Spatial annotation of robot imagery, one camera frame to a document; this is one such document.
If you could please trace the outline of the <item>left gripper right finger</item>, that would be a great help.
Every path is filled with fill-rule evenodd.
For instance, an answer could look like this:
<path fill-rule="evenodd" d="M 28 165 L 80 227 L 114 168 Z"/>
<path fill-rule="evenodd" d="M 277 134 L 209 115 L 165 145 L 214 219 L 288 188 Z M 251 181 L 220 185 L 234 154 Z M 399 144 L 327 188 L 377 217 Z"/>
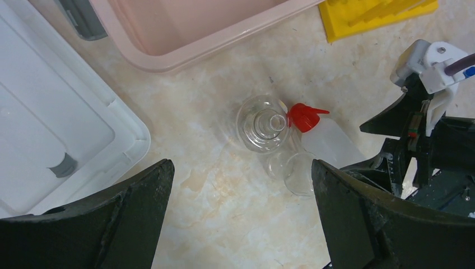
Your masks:
<path fill-rule="evenodd" d="M 429 209 L 322 160 L 311 166 L 328 268 L 473 268 L 474 219 Z"/>

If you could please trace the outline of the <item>white wash bottle red cap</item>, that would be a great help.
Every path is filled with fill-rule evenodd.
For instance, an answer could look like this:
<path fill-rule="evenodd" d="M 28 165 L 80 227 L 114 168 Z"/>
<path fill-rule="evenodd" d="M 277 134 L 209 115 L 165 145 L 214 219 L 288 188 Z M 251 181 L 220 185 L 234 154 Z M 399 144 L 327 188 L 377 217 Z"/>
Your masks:
<path fill-rule="evenodd" d="M 300 131 L 303 149 L 338 169 L 365 160 L 345 131 L 328 114 L 327 110 L 303 103 L 290 108 L 287 117 L 291 126 Z"/>

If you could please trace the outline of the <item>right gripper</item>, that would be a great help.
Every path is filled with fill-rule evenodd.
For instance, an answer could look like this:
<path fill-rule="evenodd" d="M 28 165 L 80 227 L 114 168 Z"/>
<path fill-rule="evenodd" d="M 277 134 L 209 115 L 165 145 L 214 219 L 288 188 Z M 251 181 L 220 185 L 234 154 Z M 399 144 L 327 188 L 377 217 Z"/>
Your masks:
<path fill-rule="evenodd" d="M 426 136 L 428 107 L 434 96 L 421 83 L 406 83 L 401 90 L 395 103 L 360 125 L 362 132 L 386 137 L 380 152 L 344 171 L 402 197 L 404 178 L 415 161 L 415 191 L 409 201 L 474 217 L 474 120 L 443 116 Z"/>

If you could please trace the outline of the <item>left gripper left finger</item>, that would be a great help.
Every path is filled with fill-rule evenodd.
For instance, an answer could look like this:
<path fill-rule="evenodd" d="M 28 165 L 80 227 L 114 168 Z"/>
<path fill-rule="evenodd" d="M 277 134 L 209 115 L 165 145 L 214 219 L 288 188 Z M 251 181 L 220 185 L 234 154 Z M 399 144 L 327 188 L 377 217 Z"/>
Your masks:
<path fill-rule="evenodd" d="M 138 174 L 41 215 L 1 220 L 2 268 L 150 268 L 175 167 Z"/>

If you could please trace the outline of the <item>white bin lid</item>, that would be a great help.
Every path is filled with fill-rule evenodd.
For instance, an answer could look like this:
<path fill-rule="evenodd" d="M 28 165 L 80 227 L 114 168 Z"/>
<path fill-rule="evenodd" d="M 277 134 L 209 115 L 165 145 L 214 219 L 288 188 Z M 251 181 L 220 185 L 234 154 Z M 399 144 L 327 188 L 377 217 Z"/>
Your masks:
<path fill-rule="evenodd" d="M 1 2 L 1 217 L 40 215 L 113 185 L 146 125 L 28 1 Z"/>

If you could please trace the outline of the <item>pink plastic bin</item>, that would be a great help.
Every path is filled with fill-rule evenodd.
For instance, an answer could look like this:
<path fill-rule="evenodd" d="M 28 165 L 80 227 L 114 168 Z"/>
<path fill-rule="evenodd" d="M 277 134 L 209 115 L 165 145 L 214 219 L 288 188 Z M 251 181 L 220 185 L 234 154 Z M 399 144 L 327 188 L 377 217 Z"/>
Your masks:
<path fill-rule="evenodd" d="M 317 1 L 58 1 L 79 37 L 109 37 L 147 72 L 184 68 L 317 5 Z"/>

